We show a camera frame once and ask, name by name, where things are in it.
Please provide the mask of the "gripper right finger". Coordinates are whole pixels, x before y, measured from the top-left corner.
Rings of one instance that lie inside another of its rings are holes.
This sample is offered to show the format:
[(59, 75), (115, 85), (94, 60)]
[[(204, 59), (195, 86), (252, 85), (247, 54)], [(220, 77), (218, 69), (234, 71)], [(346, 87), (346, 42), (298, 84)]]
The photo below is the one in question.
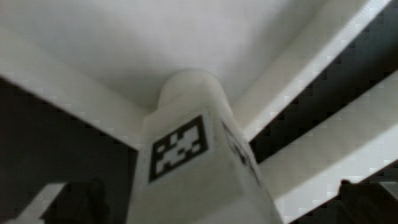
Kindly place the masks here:
[(398, 182), (341, 182), (337, 196), (295, 224), (398, 224)]

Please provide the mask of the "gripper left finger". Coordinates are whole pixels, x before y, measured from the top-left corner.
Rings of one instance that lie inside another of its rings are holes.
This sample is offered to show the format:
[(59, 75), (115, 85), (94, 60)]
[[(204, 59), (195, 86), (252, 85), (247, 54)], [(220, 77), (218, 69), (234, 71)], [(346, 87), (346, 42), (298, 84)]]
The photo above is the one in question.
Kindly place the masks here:
[(110, 224), (103, 181), (46, 186), (11, 224)]

